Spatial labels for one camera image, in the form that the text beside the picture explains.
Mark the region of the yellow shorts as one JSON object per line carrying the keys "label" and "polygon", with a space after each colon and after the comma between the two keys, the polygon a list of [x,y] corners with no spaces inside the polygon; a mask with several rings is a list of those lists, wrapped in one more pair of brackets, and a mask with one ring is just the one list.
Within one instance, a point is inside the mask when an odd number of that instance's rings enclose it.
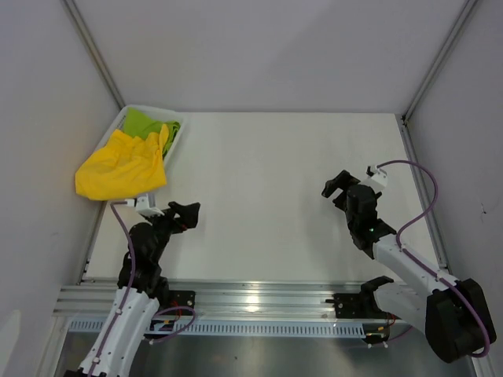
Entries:
{"label": "yellow shorts", "polygon": [[167,184],[163,149],[167,125],[146,139],[114,130],[106,145],[93,152],[75,172],[75,192],[87,199],[129,199]]}

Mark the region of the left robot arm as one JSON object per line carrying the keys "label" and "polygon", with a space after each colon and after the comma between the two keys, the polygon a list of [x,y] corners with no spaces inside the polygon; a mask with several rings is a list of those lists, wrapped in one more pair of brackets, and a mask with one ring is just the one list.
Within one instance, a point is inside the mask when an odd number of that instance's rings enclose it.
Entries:
{"label": "left robot arm", "polygon": [[[140,199],[112,201],[110,207],[127,239],[127,252],[119,272],[112,307],[100,333],[86,357],[75,371],[65,376],[128,376],[143,341],[153,345],[174,338],[187,330],[196,319],[192,304],[174,306],[167,278],[161,276],[160,259],[171,237],[195,229],[200,203],[181,205],[174,201],[161,210],[140,209],[145,219],[128,228],[117,207],[139,209]],[[145,333],[158,317],[173,313],[190,315],[188,324],[161,338],[147,338]]]}

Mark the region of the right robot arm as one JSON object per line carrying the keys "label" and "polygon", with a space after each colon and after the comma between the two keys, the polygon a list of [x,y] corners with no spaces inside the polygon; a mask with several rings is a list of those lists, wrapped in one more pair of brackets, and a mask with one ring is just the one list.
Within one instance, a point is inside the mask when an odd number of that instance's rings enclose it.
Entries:
{"label": "right robot arm", "polygon": [[342,170],[325,183],[322,196],[345,214],[356,248],[389,268],[403,285],[379,276],[361,285],[356,310],[368,317],[392,314],[420,331],[436,356],[452,363],[485,357],[497,334],[482,287],[459,280],[422,258],[377,213],[387,173],[369,167],[358,180]]}

